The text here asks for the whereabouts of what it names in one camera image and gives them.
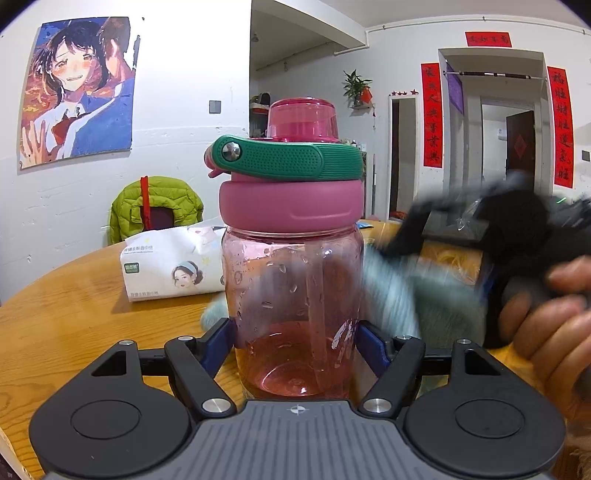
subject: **green flip handle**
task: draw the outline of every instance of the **green flip handle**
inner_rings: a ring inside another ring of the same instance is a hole
[[[212,160],[224,171],[281,181],[360,180],[361,152],[335,143],[286,143],[223,135]]]

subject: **brown door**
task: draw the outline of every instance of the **brown door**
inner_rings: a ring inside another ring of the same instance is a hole
[[[535,124],[534,113],[523,112],[507,117],[507,173],[521,170],[535,177]]]

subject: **pink water bottle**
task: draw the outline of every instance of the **pink water bottle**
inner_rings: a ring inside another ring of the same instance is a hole
[[[334,107],[271,106],[255,141],[218,139],[206,153],[228,224],[222,241],[236,360],[249,398],[346,398],[361,303],[362,160],[338,142]]]

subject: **red banner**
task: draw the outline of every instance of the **red banner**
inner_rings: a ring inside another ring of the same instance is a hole
[[[574,175],[574,135],[569,81],[566,70],[554,67],[548,67],[548,79],[554,111],[554,184],[571,189]]]
[[[438,63],[422,63],[425,167],[443,167],[443,108]]]
[[[507,47],[511,48],[509,32],[466,32],[469,47]]]

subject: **light switch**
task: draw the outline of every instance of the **light switch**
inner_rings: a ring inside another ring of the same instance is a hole
[[[222,113],[222,101],[221,100],[210,100],[209,101],[209,113]]]

